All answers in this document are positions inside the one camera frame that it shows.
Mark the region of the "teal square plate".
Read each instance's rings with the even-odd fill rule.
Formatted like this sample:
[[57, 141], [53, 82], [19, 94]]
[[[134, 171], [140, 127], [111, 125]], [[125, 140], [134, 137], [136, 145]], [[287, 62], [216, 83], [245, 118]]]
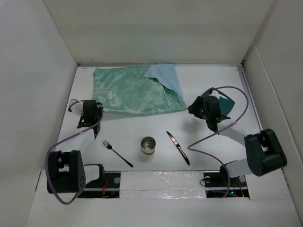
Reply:
[[[205, 91], [201, 97], [205, 98], [205, 97], [208, 97], [209, 96], [209, 91], [210, 89], [208, 89], [207, 91]], [[220, 99], [218, 100], [219, 101], [219, 106], [220, 106], [220, 110], [221, 110], [221, 113], [223, 115], [228, 115], [231, 110], [233, 109], [234, 105], [235, 105], [235, 102], [229, 97], [227, 96], [225, 93], [219, 91], [222, 95], [224, 95], [225, 97], [227, 97], [228, 99], [225, 100], [225, 99]]]

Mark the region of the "black fork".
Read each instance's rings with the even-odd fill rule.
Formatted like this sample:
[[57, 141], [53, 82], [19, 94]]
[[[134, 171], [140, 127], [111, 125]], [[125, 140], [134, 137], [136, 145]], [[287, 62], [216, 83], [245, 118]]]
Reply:
[[104, 147], [106, 147], [107, 149], [109, 150], [112, 150], [115, 154], [117, 154], [124, 162], [126, 162], [131, 168], [133, 168], [133, 164], [131, 164], [129, 161], [127, 161], [124, 157], [122, 157], [118, 152], [116, 152], [112, 146], [106, 141], [106, 140], [103, 140], [102, 141], [102, 144], [104, 145]]

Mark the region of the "green patterned placemat cloth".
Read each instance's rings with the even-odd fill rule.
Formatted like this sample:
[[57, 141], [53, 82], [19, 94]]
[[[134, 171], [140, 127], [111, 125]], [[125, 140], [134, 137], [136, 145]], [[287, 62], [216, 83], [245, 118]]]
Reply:
[[187, 109], [175, 70], [167, 79], [167, 70], [154, 66], [96, 68], [93, 73], [93, 99], [104, 111], [115, 114], [154, 115]]

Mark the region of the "black table knife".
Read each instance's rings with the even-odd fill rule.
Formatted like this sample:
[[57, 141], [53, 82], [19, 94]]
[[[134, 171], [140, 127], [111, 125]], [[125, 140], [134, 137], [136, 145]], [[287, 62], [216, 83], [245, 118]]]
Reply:
[[171, 141], [173, 142], [173, 144], [176, 146], [176, 148], [178, 149], [178, 151], [180, 152], [181, 156], [184, 158], [185, 162], [187, 163], [187, 165], [190, 165], [189, 159], [187, 157], [187, 155], [185, 154], [185, 152], [182, 150], [180, 144], [178, 143], [178, 141], [175, 139], [175, 137], [168, 131], [166, 131], [167, 135], [170, 137]]

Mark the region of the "steel cup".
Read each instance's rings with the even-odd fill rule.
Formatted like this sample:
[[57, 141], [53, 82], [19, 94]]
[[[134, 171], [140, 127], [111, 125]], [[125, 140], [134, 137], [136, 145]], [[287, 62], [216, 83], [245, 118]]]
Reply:
[[155, 152], [156, 141], [153, 137], [144, 137], [141, 140], [141, 149], [145, 155], [152, 155]]

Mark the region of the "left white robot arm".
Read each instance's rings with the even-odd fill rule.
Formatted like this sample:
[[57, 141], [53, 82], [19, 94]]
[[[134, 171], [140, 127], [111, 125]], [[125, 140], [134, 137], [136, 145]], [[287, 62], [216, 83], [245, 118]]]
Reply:
[[59, 201], [60, 193], [78, 196], [86, 184], [98, 188], [106, 180], [102, 164], [84, 164], [81, 156], [99, 134], [103, 105], [95, 100], [72, 99], [68, 111], [80, 116], [77, 133], [52, 145], [45, 157], [47, 191]]

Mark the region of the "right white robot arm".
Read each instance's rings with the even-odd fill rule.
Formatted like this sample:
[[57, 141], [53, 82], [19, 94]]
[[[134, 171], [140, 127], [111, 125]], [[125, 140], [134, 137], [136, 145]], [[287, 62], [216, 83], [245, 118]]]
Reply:
[[246, 158], [221, 165], [219, 181], [222, 185], [230, 186], [241, 175], [263, 176], [287, 165], [286, 155], [272, 129], [243, 128], [221, 113], [216, 97], [198, 96], [188, 112], [205, 120], [213, 135], [228, 137], [245, 147]]

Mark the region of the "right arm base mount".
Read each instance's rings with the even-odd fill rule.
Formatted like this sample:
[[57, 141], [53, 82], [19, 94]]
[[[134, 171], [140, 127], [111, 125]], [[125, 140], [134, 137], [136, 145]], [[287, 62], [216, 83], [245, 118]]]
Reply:
[[230, 178], [230, 186], [228, 187], [228, 178], [226, 171], [220, 168], [219, 171], [205, 171], [200, 185], [205, 188], [207, 198], [226, 197], [249, 198], [249, 190], [246, 177], [244, 175]]

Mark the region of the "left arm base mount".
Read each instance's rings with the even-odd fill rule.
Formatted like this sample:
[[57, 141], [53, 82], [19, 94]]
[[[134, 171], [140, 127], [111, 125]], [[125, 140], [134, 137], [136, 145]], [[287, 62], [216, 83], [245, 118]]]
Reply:
[[85, 165], [84, 167], [99, 167], [99, 177], [95, 180], [89, 181], [84, 191], [79, 195], [79, 198], [87, 199], [117, 199], [120, 197], [120, 172], [107, 172], [104, 170], [102, 164]]

